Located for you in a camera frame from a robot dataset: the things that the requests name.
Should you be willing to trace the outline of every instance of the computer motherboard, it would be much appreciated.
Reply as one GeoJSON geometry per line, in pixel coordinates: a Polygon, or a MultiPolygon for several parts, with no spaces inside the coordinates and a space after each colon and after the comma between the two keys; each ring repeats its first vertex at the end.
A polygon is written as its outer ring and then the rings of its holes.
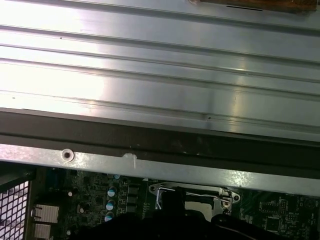
{"type": "MultiPolygon", "coordinates": [[[[46,190],[37,201],[59,207],[58,221],[52,225],[51,235],[55,240],[64,240],[81,228],[99,225],[123,213],[149,216],[157,206],[155,192],[159,191],[155,191],[154,186],[161,182],[164,181],[48,168],[46,190]]],[[[320,198],[240,188],[227,191],[234,196],[231,216],[293,240],[319,238],[320,198]]],[[[200,205],[196,208],[203,215],[213,212],[211,205],[203,202],[200,205]]]]}

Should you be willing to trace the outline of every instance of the black plastic part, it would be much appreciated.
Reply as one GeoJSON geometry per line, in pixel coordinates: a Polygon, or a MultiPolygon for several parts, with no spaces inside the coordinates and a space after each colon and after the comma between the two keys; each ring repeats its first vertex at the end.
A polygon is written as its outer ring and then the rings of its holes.
{"type": "Polygon", "coordinates": [[[320,143],[224,135],[0,112],[0,144],[320,179],[320,143]]]}

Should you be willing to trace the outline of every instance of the aluminum panel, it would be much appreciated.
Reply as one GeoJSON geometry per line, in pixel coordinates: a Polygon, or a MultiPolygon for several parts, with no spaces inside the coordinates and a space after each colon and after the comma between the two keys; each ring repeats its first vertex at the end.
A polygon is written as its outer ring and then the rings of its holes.
{"type": "Polygon", "coordinates": [[[184,0],[0,5],[2,108],[320,141],[318,12],[184,0]]]}

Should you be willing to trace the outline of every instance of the capacitor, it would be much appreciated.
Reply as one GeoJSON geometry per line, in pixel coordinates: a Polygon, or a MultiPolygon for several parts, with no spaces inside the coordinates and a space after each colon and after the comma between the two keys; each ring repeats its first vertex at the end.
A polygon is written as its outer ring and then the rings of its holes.
{"type": "Polygon", "coordinates": [[[108,210],[108,211],[112,211],[115,207],[115,201],[113,200],[110,200],[108,201],[108,203],[105,205],[105,208],[108,210]]]}
{"type": "Polygon", "coordinates": [[[113,219],[115,217],[114,213],[112,211],[108,212],[105,217],[104,217],[104,221],[105,222],[108,222],[110,221],[111,219],[113,219]]]}
{"type": "Polygon", "coordinates": [[[77,188],[74,188],[71,191],[68,191],[68,196],[72,197],[72,196],[76,195],[78,192],[79,192],[79,190],[77,188]]]}
{"type": "Polygon", "coordinates": [[[107,194],[108,194],[109,197],[112,198],[112,197],[114,197],[116,195],[116,191],[117,191],[117,189],[114,186],[112,186],[112,187],[109,188],[107,194]]]}

